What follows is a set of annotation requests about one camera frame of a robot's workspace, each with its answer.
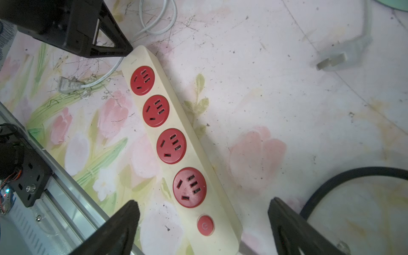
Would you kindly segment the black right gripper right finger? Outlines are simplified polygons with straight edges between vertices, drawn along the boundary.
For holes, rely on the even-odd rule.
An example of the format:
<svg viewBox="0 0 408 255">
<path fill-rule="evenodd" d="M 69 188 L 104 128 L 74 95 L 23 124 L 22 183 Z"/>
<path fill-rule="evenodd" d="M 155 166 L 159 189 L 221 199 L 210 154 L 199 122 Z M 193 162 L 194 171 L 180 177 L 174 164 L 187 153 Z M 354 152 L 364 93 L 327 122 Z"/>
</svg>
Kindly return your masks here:
<svg viewBox="0 0 408 255">
<path fill-rule="evenodd" d="M 279 255 L 344 254 L 278 197 L 271 200 L 268 217 Z"/>
</svg>

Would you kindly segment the cream red power strip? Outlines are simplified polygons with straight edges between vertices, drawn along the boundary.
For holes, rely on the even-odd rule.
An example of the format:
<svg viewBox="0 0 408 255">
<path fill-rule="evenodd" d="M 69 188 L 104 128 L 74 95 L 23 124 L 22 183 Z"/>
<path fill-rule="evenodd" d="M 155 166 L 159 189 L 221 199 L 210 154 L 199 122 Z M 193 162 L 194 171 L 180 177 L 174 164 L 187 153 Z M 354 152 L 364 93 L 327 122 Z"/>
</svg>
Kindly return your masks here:
<svg viewBox="0 0 408 255">
<path fill-rule="evenodd" d="M 158 58 L 136 47 L 122 72 L 197 255 L 236 255 L 242 225 Z"/>
</svg>

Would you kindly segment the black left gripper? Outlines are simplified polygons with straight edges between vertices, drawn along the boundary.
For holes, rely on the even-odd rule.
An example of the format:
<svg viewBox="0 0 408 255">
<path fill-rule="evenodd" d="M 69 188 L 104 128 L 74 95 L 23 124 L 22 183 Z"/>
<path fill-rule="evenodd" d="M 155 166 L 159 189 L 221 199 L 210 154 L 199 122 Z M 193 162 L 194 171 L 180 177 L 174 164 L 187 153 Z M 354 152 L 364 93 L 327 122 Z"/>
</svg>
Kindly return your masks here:
<svg viewBox="0 0 408 255">
<path fill-rule="evenodd" d="M 125 57 L 133 51 L 104 1 L 1 1 L 1 20 L 81 57 Z M 107 45 L 98 44 L 100 33 Z"/>
</svg>

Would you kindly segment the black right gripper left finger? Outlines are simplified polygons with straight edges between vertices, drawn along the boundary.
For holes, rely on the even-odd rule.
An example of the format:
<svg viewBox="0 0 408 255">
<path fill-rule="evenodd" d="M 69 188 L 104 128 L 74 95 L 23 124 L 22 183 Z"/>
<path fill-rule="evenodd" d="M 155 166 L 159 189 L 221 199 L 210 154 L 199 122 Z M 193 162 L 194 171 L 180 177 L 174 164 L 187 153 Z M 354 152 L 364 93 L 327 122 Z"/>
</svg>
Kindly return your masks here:
<svg viewBox="0 0 408 255">
<path fill-rule="evenodd" d="M 71 253 L 73 255 L 129 255 L 133 248 L 139 219 L 138 203 L 130 200 Z"/>
</svg>

